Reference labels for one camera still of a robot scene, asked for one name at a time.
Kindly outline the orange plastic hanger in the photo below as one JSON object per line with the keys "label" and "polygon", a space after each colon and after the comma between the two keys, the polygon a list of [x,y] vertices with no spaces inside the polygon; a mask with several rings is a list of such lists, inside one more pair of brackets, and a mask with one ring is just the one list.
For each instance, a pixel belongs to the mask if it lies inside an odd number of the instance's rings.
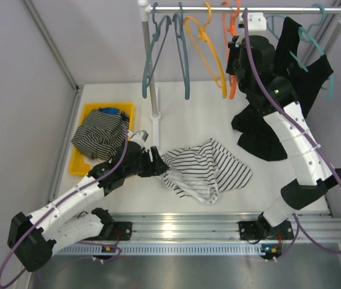
{"label": "orange plastic hanger", "polygon": [[233,74],[233,66],[232,66],[232,60],[233,60],[233,51],[231,50],[232,45],[228,41],[228,34],[230,34],[232,37],[237,36],[236,32],[236,19],[239,16],[240,13],[240,7],[241,2],[240,1],[234,1],[236,4],[236,11],[232,11],[230,13],[230,22],[229,25],[226,23],[226,14],[222,14],[222,25],[223,25],[223,35],[224,35],[224,42],[226,45],[226,56],[227,56],[227,69],[226,73],[229,76],[229,84],[230,84],[230,93],[229,93],[229,99],[234,99],[236,94],[236,88],[237,88],[237,79],[236,75]]}

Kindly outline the white black striped tank top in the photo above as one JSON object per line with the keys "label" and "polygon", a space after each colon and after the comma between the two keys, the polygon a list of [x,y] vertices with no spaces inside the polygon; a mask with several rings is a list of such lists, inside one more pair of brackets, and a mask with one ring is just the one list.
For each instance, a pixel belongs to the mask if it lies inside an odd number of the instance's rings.
{"label": "white black striped tank top", "polygon": [[168,166],[161,175],[164,185],[179,198],[192,197],[203,205],[215,205],[221,193],[242,189],[253,177],[251,168],[212,138],[161,158]]}

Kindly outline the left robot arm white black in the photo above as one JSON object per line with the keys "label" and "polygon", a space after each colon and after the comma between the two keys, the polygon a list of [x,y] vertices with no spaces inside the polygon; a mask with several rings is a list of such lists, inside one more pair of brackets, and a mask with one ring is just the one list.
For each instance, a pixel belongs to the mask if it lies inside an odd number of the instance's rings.
{"label": "left robot arm white black", "polygon": [[114,240],[116,222],[107,210],[95,208],[82,217],[78,213],[131,176],[148,178],[167,170],[155,146],[147,150],[127,141],[111,161],[94,166],[67,193],[39,210],[16,214],[7,244],[25,270],[34,272],[67,246],[83,240]]}

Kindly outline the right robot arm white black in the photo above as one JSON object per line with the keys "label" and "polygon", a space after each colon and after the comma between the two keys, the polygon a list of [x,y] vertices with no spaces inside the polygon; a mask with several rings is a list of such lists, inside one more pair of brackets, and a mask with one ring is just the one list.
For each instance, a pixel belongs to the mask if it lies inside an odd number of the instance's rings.
{"label": "right robot arm white black", "polygon": [[234,70],[249,111],[258,115],[276,136],[293,166],[295,178],[253,223],[247,237],[274,238],[286,232],[288,218],[314,203],[341,182],[341,169],[328,164],[319,153],[290,81],[273,71],[275,48],[263,36],[244,37],[234,48]]}

